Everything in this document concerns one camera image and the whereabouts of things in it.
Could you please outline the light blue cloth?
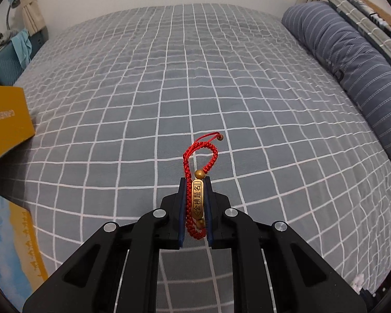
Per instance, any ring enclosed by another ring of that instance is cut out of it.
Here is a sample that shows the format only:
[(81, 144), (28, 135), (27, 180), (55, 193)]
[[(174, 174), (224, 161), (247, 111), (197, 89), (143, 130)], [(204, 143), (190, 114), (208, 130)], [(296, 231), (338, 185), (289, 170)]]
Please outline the light blue cloth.
[(22, 70), (29, 65), (32, 54), (32, 43), (29, 39), (29, 33), (27, 29), (19, 31), (15, 36), (11, 38), (11, 43), (19, 60)]

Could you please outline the teal suitcase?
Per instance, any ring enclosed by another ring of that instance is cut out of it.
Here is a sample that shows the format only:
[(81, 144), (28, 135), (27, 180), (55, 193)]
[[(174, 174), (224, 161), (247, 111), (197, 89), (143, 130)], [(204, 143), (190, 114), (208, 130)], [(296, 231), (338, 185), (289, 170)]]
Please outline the teal suitcase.
[(17, 31), (0, 33), (0, 86), (12, 86), (23, 72), (11, 38)]

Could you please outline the blue striped pillow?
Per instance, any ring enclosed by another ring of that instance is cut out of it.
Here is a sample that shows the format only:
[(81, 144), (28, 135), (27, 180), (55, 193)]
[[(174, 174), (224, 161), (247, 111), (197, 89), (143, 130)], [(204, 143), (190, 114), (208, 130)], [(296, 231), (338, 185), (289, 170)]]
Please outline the blue striped pillow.
[(283, 25), (329, 71), (391, 160), (391, 65), (327, 2), (290, 7)]

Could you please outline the beige curtain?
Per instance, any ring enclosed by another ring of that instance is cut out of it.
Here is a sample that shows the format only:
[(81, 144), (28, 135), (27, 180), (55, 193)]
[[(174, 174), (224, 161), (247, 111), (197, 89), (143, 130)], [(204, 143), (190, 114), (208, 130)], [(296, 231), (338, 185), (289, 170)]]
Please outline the beige curtain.
[(37, 0), (20, 0), (22, 7), (22, 18), (25, 28), (30, 35), (34, 35), (46, 27), (44, 17), (39, 8)]

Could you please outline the red cord bracelet gold tube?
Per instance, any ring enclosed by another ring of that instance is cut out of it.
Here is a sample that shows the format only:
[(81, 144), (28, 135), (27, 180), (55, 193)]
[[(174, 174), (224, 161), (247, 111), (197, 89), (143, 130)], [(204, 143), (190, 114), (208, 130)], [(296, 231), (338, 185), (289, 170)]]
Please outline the red cord bracelet gold tube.
[[(219, 152), (212, 143), (214, 140), (221, 141), (223, 135), (216, 132), (204, 134), (197, 138), (183, 154), (183, 169), (186, 179), (186, 222), (188, 234), (197, 240), (206, 236), (205, 212), (204, 212), (204, 179), (214, 166)], [(208, 163), (199, 170), (192, 172), (189, 165), (190, 157), (199, 150), (208, 149), (212, 153)]]

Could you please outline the yellow blue cardboard box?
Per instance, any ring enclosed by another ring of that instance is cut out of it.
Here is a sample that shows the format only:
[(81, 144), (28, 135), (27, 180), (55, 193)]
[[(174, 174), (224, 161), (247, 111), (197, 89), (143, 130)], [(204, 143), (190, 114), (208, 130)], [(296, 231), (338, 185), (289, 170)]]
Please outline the yellow blue cardboard box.
[(0, 86), (0, 312), (21, 312), (48, 278), (30, 210), (21, 151), (35, 135), (22, 88)]

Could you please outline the grey checked folded quilt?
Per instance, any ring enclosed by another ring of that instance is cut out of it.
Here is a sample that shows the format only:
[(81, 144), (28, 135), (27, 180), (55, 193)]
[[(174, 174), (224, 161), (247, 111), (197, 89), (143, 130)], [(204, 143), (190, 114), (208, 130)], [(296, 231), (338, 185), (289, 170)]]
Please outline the grey checked folded quilt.
[(391, 25), (364, 0), (326, 0), (391, 66)]

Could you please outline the grey checked bed sheet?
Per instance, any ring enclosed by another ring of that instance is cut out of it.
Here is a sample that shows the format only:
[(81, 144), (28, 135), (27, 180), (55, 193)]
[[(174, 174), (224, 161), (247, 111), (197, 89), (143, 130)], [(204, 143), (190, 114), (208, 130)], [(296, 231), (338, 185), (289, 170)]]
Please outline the grey checked bed sheet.
[(49, 279), (25, 312), (370, 312), (391, 270), (391, 63), (335, 8), (116, 12), (18, 78)]

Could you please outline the blue desk lamp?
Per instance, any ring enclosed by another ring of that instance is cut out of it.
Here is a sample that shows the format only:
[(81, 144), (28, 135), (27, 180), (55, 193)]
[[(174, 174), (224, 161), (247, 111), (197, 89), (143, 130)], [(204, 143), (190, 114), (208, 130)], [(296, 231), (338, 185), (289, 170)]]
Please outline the blue desk lamp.
[(19, 7), (21, 0), (8, 0), (9, 6), (6, 14), (5, 24), (6, 29), (20, 31), (22, 29), (22, 12)]

